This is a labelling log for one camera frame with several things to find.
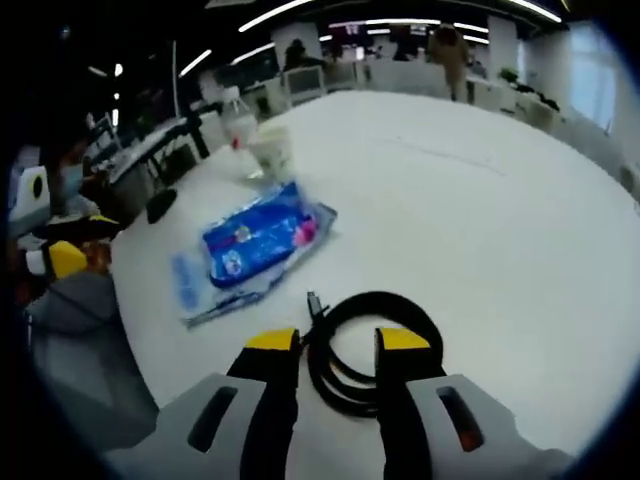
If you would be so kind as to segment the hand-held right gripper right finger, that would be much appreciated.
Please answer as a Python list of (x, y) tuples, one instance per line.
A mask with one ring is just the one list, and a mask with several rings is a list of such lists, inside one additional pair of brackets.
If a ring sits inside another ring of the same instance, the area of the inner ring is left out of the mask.
[(572, 457), (522, 437), (514, 414), (404, 328), (376, 331), (386, 479), (559, 479)]

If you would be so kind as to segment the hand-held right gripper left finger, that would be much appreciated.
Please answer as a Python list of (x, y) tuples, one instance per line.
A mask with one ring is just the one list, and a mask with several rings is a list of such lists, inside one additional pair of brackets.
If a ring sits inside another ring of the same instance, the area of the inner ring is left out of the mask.
[(251, 338), (159, 412), (155, 430), (107, 461), (119, 479), (283, 479), (298, 417), (297, 329)]

